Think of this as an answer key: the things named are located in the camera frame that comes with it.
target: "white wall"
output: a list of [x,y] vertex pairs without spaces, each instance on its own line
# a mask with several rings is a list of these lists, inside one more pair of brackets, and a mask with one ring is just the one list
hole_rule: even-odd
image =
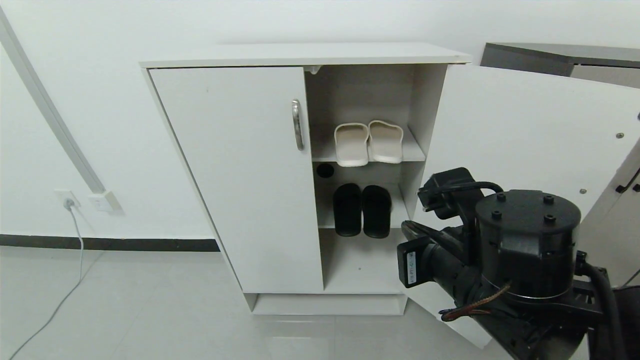
[[73,236],[52,190],[84,206],[87,236],[210,238],[206,217],[140,74],[139,61],[229,42],[423,40],[640,47],[632,1],[3,0],[7,17],[80,148],[123,215],[89,190],[26,93],[1,68],[0,233]]

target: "door handle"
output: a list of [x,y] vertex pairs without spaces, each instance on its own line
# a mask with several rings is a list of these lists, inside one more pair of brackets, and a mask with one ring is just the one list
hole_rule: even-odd
[[296,145],[298,145],[298,150],[302,151],[305,148],[305,145],[302,143],[302,130],[300,129],[300,112],[302,111],[302,107],[300,106],[300,102],[297,99],[293,99],[291,101],[291,112],[293,114],[293,129],[296,133]]
[[[616,188],[616,192],[617,193],[625,193],[625,191],[629,190],[629,188],[631,187],[631,184],[633,184],[636,181],[636,178],[638,177],[638,175],[640,175],[640,168],[636,171],[636,173],[634,174],[634,176],[631,178],[631,180],[629,180],[629,182],[627,183],[627,185],[623,186],[623,185],[618,185],[618,187]],[[635,192],[640,192],[640,186],[638,186],[638,184],[636,184],[633,187],[633,191]]]

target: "cabinet base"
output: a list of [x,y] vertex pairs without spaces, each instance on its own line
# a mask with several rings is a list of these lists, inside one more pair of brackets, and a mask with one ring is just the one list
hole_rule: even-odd
[[254,315],[403,315],[404,295],[244,294]]

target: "white slipper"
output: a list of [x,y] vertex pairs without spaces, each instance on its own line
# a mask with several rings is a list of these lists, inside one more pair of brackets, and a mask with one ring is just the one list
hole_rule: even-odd
[[342,167],[361,167],[369,162],[369,128],[359,122],[340,124],[333,132],[335,155]]
[[369,123],[369,136],[373,160],[391,164],[402,162],[404,131],[401,127],[382,120],[372,120]]

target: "wall socket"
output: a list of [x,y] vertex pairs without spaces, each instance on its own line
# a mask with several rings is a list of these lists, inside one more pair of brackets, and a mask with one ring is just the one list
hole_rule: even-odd
[[71,199],[74,201],[74,206],[79,208],[80,207],[80,202],[78,201],[78,199],[76,199],[76,197],[74,196],[74,194],[71,192],[71,190],[60,190],[60,189],[55,189],[53,190],[53,192],[56,194],[59,202],[61,205],[64,205],[65,203],[65,199]]

